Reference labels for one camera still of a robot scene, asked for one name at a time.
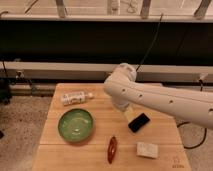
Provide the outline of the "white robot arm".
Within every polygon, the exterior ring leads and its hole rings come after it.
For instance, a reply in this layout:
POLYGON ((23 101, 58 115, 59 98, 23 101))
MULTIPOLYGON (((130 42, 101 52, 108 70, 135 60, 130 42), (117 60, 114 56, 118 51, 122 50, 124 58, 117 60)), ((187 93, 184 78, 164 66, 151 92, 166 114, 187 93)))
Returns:
POLYGON ((136 82, 136 69, 119 64, 105 80, 103 89, 116 108, 142 105, 213 130, 213 93, 154 86, 136 82))

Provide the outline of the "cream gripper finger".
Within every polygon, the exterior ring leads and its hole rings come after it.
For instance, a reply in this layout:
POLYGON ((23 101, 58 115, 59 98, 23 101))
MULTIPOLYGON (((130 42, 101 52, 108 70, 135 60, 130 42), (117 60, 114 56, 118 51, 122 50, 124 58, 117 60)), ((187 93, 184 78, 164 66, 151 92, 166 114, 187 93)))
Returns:
POLYGON ((134 119, 134 112, 131 107, 128 107, 126 111, 124 112, 124 115, 128 122, 131 122, 134 119))

